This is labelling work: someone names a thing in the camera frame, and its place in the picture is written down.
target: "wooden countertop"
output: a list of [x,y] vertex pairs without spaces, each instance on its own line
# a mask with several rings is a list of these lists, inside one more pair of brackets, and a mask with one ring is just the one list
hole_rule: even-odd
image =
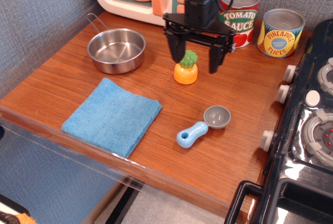
[[[242,180],[262,184],[267,153],[259,148],[264,130],[275,130],[283,105],[275,101],[287,65],[297,65],[311,32],[304,31],[294,55],[263,55],[253,43],[228,53],[218,72],[209,74],[209,48],[187,43],[195,51],[198,80],[181,85],[173,79],[175,62],[163,27],[108,12],[100,19],[109,28],[129,28],[147,41],[143,63],[134,71],[111,75],[97,70],[87,54],[97,34],[90,24],[0,101],[0,116],[65,147],[121,170],[221,216]],[[160,114],[129,160],[80,142],[61,131],[62,123],[91,94],[102,78],[134,94],[158,100]],[[203,120],[204,111],[222,105],[232,115],[221,130],[209,129],[189,149],[176,142],[179,131]]]

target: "toy stove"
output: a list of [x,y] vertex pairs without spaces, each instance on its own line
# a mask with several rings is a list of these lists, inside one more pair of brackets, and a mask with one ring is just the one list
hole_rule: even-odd
[[225,223],[235,223],[247,194],[258,198],[250,223],[333,223],[333,19],[317,25],[284,80],[278,128],[260,144],[269,153],[264,184],[241,182]]

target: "blue scoop handle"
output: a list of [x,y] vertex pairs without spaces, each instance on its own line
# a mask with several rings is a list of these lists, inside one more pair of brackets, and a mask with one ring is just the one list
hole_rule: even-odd
[[199,121],[192,127],[179,132],[177,134],[177,143],[182,148],[189,148],[200,136],[206,134],[207,131],[208,125],[203,121]]

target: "pineapple slices can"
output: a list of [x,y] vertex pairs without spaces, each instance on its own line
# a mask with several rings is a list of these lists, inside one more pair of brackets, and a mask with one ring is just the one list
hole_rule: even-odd
[[258,49],[267,56],[283,58],[297,48],[305,25],[304,17],[290,9],[272,9],[264,14]]

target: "blue towel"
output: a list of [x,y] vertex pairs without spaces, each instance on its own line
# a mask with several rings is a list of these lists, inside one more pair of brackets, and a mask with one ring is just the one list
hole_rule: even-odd
[[162,106],[107,78],[63,123],[62,131],[127,158]]

